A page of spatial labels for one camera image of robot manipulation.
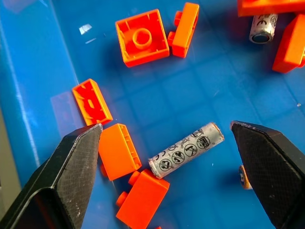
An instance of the metal cylinder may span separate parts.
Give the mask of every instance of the metal cylinder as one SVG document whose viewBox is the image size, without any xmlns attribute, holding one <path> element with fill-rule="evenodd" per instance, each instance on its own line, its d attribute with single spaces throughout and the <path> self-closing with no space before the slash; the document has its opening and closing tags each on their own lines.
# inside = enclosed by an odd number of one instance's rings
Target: metal cylinder
<svg viewBox="0 0 305 229">
<path fill-rule="evenodd" d="M 149 166 L 153 174 L 161 179 L 222 141 L 224 136 L 219 128 L 215 123 L 209 123 L 148 159 Z"/>
<path fill-rule="evenodd" d="M 277 14 L 259 15 L 253 17 L 249 39 L 256 44 L 271 42 L 275 35 Z"/>
<path fill-rule="evenodd" d="M 246 174 L 246 171 L 245 171 L 243 165 L 239 166 L 238 173 L 239 173 L 239 176 L 240 176 L 240 183 L 243 186 L 243 188 L 244 189 L 252 189 L 252 186 L 251 186 L 251 184 L 248 180 L 248 177 L 247 177 L 247 174 Z"/>
</svg>

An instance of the blue plastic tray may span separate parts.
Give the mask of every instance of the blue plastic tray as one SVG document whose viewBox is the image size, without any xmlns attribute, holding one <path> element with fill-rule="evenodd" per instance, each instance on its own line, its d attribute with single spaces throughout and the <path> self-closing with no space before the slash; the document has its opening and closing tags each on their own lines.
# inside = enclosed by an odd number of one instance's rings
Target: blue plastic tray
<svg viewBox="0 0 305 229">
<path fill-rule="evenodd" d="M 92 78 L 113 115 L 110 125 L 127 125 L 143 168 L 208 122 L 225 135 L 225 142 L 165 178 L 171 186 L 150 229 L 273 227 L 254 192 L 239 184 L 241 159 L 229 124 L 280 130 L 305 152 L 305 70 L 271 71 L 293 16 L 280 15 L 274 42 L 259 46 L 248 41 L 252 19 L 237 18 L 235 1 L 194 2 L 200 15 L 187 58 L 128 69 L 115 21 L 159 9 L 168 34 L 184 1 L 1 1 L 0 105 L 22 185 L 65 134 L 84 125 L 71 88 Z M 88 31 L 81 35 L 80 27 Z M 130 189 L 128 177 L 113 185 L 97 171 L 83 228 L 127 228 L 114 203 Z"/>
</svg>

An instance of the lego brick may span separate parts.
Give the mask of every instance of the lego brick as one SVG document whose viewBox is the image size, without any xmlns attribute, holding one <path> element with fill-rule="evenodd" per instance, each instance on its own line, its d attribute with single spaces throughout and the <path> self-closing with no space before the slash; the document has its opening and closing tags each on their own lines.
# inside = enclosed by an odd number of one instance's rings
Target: lego brick
<svg viewBox="0 0 305 229">
<path fill-rule="evenodd" d="M 159 10 L 117 21 L 115 26 L 127 67 L 170 55 Z"/>
<path fill-rule="evenodd" d="M 72 89 L 86 125 L 112 121 L 112 115 L 97 83 L 88 79 Z"/>
<path fill-rule="evenodd" d="M 273 70 L 287 73 L 305 65 L 305 15 L 299 14 L 285 29 Z"/>
<path fill-rule="evenodd" d="M 141 173 L 135 171 L 129 184 L 133 186 L 129 194 L 123 192 L 117 200 L 120 209 L 116 217 L 132 229 L 145 229 L 170 184 L 163 179 L 158 180 L 148 169 Z"/>
<path fill-rule="evenodd" d="M 271 13 L 305 10 L 305 0 L 238 0 L 238 16 L 255 16 Z"/>
<path fill-rule="evenodd" d="M 177 30 L 170 32 L 167 39 L 172 47 L 173 55 L 186 57 L 198 21 L 198 14 L 199 5 L 188 2 L 184 5 L 183 12 L 176 13 L 174 24 Z"/>
<path fill-rule="evenodd" d="M 102 159 L 101 172 L 109 180 L 134 172 L 142 166 L 127 127 L 115 124 L 103 131 L 99 154 Z"/>
</svg>

